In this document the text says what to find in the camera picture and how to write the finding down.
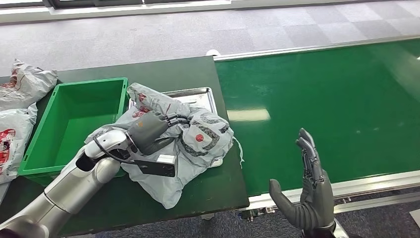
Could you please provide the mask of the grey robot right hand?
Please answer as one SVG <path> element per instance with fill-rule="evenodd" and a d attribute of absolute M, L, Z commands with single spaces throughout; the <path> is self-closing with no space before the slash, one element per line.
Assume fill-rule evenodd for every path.
<path fill-rule="evenodd" d="M 283 193 L 280 183 L 269 180 L 269 194 L 288 222 L 304 231 L 330 228 L 334 225 L 334 199 L 327 172 L 322 168 L 313 137 L 299 130 L 296 144 L 303 161 L 300 203 L 294 205 Z"/>

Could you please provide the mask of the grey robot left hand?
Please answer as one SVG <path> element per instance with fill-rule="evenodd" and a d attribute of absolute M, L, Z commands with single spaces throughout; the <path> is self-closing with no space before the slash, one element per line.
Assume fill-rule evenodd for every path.
<path fill-rule="evenodd" d="M 177 124 L 189 124 L 185 115 L 173 113 L 163 115 L 149 111 L 137 119 L 128 129 L 128 135 L 143 155 L 151 155 L 172 143 L 174 137 L 161 138 L 170 127 Z"/>

